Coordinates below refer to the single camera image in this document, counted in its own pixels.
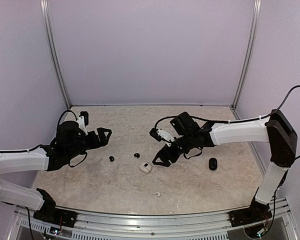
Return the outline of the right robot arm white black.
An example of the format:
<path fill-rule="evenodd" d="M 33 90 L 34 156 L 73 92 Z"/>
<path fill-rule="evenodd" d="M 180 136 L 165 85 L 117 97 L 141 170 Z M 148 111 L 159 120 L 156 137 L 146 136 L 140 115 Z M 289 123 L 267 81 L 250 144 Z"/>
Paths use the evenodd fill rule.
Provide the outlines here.
<path fill-rule="evenodd" d="M 288 169 L 296 160 L 298 135 L 284 114 L 274 109 L 268 115 L 245 120 L 206 119 L 203 126 L 199 126 L 195 121 L 196 117 L 187 112 L 168 119 L 179 138 L 157 127 L 149 132 L 158 142 L 165 142 L 152 160 L 157 166 L 169 167 L 192 149 L 203 150 L 243 142 L 263 142 L 270 145 L 270 164 L 254 196 L 256 203 L 245 212 L 250 222 L 258 221 L 266 212 L 264 205 L 271 201 Z"/>

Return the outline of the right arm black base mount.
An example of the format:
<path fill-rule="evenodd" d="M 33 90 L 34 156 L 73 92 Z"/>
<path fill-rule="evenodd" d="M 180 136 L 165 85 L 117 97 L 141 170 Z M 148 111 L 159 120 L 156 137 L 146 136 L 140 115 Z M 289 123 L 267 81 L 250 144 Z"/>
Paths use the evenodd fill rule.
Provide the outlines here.
<path fill-rule="evenodd" d="M 269 204 L 259 203 L 254 198 L 249 207 L 232 210 L 228 214 L 232 227 L 249 225 L 273 217 Z"/>

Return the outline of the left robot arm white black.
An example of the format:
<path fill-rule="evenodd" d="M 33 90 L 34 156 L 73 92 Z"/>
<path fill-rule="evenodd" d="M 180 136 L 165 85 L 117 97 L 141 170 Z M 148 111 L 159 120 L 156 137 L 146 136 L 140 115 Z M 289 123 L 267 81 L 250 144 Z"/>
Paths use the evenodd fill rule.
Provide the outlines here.
<path fill-rule="evenodd" d="M 84 121 L 64 121 L 56 129 L 56 136 L 49 145 L 39 145 L 25 150 L 0 150 L 0 202 L 19 205 L 39 211 L 53 223 L 60 218 L 44 190 L 26 188 L 3 180 L 2 175 L 18 172 L 52 172 L 71 164 L 79 155 L 87 156 L 89 150 L 105 147 L 110 140 L 111 129 L 99 127 L 87 131 Z"/>

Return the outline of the white earbud charging case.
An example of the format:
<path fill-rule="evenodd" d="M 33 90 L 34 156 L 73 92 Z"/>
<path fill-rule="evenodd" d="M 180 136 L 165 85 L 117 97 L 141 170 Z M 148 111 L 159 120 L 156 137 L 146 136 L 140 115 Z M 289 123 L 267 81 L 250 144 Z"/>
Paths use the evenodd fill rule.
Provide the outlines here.
<path fill-rule="evenodd" d="M 138 168 L 142 173 L 145 173 L 145 174 L 148 174 L 152 171 L 152 166 L 148 162 L 140 163 Z"/>

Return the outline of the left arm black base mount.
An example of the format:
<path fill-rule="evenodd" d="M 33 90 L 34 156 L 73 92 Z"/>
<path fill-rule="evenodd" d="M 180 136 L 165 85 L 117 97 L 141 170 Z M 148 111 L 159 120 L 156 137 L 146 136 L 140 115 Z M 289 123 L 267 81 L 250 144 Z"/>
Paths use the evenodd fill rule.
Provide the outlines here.
<path fill-rule="evenodd" d="M 60 227 L 73 228 L 78 213 L 72 210 L 65 210 L 56 207 L 55 200 L 43 189 L 36 189 L 44 200 L 42 207 L 36 210 L 33 218 L 46 223 L 59 225 Z"/>

